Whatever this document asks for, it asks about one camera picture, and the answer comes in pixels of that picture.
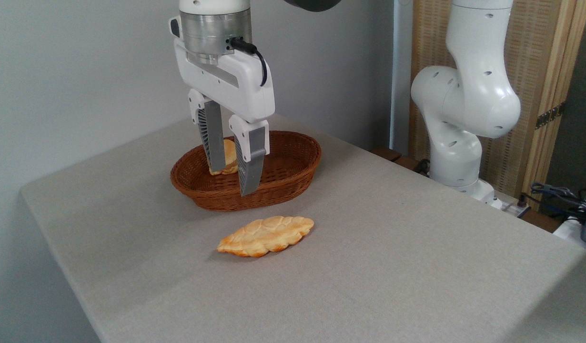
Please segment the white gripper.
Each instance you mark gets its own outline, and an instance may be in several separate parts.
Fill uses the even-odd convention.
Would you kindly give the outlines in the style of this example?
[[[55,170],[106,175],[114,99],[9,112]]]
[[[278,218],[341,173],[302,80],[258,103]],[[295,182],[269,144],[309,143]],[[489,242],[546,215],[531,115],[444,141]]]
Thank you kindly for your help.
[[[222,105],[234,113],[229,126],[234,133],[241,196],[254,193],[260,185],[264,158],[271,151],[266,120],[275,113],[271,75],[260,85],[260,59],[239,50],[220,56],[216,65],[201,63],[180,39],[174,39],[174,50],[182,80],[191,87],[192,122],[199,128],[210,170],[226,168]]]

